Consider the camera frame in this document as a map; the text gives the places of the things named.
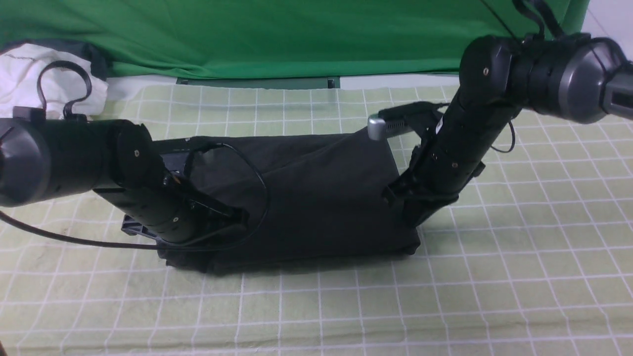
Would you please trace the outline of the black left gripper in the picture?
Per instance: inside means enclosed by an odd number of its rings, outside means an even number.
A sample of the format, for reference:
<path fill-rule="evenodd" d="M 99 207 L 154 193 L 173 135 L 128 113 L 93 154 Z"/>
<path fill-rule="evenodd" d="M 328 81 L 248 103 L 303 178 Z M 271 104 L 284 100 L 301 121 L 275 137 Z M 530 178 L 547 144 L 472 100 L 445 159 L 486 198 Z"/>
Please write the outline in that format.
<path fill-rule="evenodd" d="M 230 207 L 171 173 L 157 185 L 122 192 L 122 211 L 129 217 L 122 227 L 124 232 L 174 247 L 204 241 L 225 246 L 246 232 L 249 221 L 243 208 Z"/>

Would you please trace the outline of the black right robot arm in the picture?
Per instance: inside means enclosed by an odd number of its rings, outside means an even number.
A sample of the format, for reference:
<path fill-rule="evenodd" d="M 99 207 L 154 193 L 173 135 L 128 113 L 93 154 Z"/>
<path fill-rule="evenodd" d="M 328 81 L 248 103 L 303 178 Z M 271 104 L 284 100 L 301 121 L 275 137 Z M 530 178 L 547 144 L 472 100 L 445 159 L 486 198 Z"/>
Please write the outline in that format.
<path fill-rule="evenodd" d="M 459 198 L 483 158 L 522 110 L 588 125 L 632 118 L 632 61 L 613 39 L 590 34 L 553 41 L 484 36 L 465 50 L 450 103 L 417 101 L 368 118 L 371 139 L 414 132 L 421 142 L 383 198 L 409 227 Z"/>

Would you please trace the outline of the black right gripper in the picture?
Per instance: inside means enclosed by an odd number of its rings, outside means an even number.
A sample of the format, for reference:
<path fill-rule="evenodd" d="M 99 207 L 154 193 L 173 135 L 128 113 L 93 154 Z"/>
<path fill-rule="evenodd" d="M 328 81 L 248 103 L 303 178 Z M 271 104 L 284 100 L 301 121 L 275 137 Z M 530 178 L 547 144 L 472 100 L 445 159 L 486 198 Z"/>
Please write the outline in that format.
<path fill-rule="evenodd" d="M 486 148 L 443 148 L 438 143 L 413 150 L 409 167 L 382 191 L 391 211 L 407 227 L 418 227 L 461 192 L 485 168 Z"/>

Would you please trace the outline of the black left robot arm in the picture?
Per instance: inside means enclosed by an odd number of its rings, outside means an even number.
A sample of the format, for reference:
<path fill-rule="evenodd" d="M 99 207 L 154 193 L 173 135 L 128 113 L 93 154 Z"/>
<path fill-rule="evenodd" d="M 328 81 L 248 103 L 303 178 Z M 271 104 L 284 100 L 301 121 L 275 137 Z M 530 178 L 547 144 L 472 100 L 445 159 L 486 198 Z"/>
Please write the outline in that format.
<path fill-rule="evenodd" d="M 224 248 L 247 231 L 248 213 L 190 182 L 208 137 L 152 140 L 128 120 L 2 119 L 1 205 L 21 207 L 93 191 L 128 217 L 122 230 L 165 246 Z"/>

